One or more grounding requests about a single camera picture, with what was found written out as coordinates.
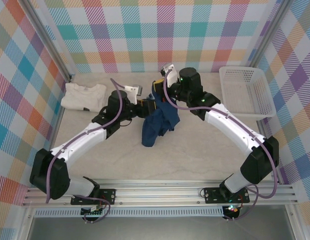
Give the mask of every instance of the white plastic basket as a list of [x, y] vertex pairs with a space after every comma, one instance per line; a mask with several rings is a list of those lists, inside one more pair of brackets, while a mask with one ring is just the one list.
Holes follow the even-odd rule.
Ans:
[[223, 103], [232, 114], [256, 120], [275, 116], [274, 101], [261, 69], [223, 66], [219, 77]]

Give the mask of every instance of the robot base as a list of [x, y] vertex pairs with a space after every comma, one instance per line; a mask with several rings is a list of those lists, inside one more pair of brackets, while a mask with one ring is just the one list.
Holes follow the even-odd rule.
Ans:
[[248, 191], [245, 188], [242, 188], [234, 196], [232, 196], [229, 201], [226, 201], [224, 197], [220, 194], [219, 187], [206, 187], [204, 188], [204, 197], [207, 204], [241, 204], [249, 203]]
[[[94, 198], [107, 200], [110, 205], [115, 204], [116, 190], [115, 189], [99, 189]], [[83, 199], [78, 196], [73, 196], [70, 201], [71, 205], [99, 205], [100, 201]]]

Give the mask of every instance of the plaid wall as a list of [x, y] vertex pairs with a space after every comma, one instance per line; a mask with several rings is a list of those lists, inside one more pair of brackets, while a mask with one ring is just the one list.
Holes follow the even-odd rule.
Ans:
[[271, 13], [269, 14], [267, 21], [262, 29], [262, 31], [260, 32], [258, 39], [254, 45], [253, 50], [251, 51], [251, 54], [249, 55], [248, 61], [246, 63], [246, 66], [249, 66], [251, 63], [252, 58], [254, 57], [254, 55], [256, 54], [256, 51], [258, 50], [259, 46], [261, 45], [261, 43], [264, 40], [265, 34], [267, 33], [269, 27], [270, 27], [270, 23], [271, 21], [274, 19], [274, 17], [276, 16], [276, 13], [281, 5], [281, 3], [283, 2], [283, 0], [276, 0], [276, 3], [273, 7], [273, 9], [271, 10]]
[[294, 1], [259, 67], [277, 110], [265, 120], [267, 133], [279, 140], [281, 174], [310, 230], [310, 0]]
[[58, 41], [57, 41], [55, 35], [53, 34], [53, 32], [52, 32], [52, 30], [51, 30], [51, 28], [50, 28], [50, 26], [49, 26], [49, 24], [48, 24], [46, 18], [44, 17], [43, 12], [42, 12], [41, 9], [39, 8], [39, 5], [38, 5], [38, 3], [37, 3], [37, 0], [30, 0], [30, 2], [31, 2], [31, 4], [33, 5], [33, 7], [34, 7], [34, 9], [35, 9], [35, 11], [36, 11], [36, 13], [37, 13], [39, 19], [41, 20], [42, 24], [45, 26], [45, 28], [46, 28], [46, 30], [47, 30], [47, 33], [48, 33], [50, 39], [52, 40], [52, 42], [54, 43], [54, 45], [55, 45], [57, 51], [59, 52], [60, 57], [62, 58], [64, 64], [66, 65], [66, 68], [67, 68], [68, 72], [71, 73], [71, 74], [75, 74], [75, 72], [72, 71], [72, 69], [71, 69], [71, 67], [70, 67], [70, 65], [69, 65], [68, 59], [65, 57], [65, 54], [64, 54], [62, 48], [60, 47], [60, 45], [59, 45], [59, 43], [58, 43]]
[[[44, 10], [32, 2], [52, 33]], [[221, 66], [246, 64], [254, 41], [264, 33], [257, 26], [271, 21], [276, 11], [266, 21], [265, 10], [280, 0], [275, 2], [45, 0], [60, 41], [82, 73], [155, 72], [166, 63], [217, 72]]]
[[65, 80], [17, 0], [0, 0], [0, 240], [16, 231], [36, 151], [48, 148]]

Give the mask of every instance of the white table surface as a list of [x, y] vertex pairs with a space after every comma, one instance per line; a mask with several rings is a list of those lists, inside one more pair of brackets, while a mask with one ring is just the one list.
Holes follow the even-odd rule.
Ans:
[[[114, 90], [109, 78], [123, 85], [142, 85], [141, 98], [145, 98], [152, 82], [161, 75], [156, 72], [81, 73], [74, 82], [86, 87], [104, 84], [109, 95]], [[201, 73], [201, 81], [205, 91], [222, 100], [218, 73]], [[231, 140], [190, 112], [179, 110], [178, 113], [181, 121], [175, 131], [159, 136], [153, 147], [141, 145], [143, 119], [136, 117], [129, 126], [121, 127], [77, 160], [69, 172], [92, 179], [223, 180], [239, 169], [245, 157]], [[55, 146], [83, 130], [96, 115], [66, 109]], [[254, 120], [240, 120], [258, 131]]]

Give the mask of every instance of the folded white shirt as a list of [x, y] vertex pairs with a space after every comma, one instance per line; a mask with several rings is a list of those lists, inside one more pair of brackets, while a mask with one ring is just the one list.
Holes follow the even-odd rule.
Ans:
[[61, 106], [66, 109], [99, 112], [105, 106], [105, 98], [105, 85], [85, 87], [76, 83], [66, 83], [66, 94], [61, 99]]

